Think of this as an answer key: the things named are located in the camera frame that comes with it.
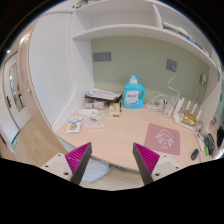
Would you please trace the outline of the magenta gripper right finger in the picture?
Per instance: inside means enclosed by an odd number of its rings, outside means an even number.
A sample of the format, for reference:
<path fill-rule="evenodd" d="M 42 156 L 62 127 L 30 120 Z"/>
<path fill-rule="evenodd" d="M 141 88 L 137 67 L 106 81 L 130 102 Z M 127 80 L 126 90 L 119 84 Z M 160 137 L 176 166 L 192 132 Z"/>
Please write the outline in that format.
<path fill-rule="evenodd" d="M 133 155 L 143 183 L 145 185 L 152 183 L 152 172 L 159 161 L 160 155 L 138 143 L 133 144 Z"/>

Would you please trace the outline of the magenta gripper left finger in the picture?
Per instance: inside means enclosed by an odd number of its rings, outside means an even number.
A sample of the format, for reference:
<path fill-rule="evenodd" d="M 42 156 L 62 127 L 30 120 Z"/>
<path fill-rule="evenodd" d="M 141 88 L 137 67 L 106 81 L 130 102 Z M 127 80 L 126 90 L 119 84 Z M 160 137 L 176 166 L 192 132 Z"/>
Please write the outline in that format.
<path fill-rule="evenodd" d="M 91 143 L 86 143 L 65 155 L 72 171 L 71 182 L 79 185 L 92 153 Z"/>

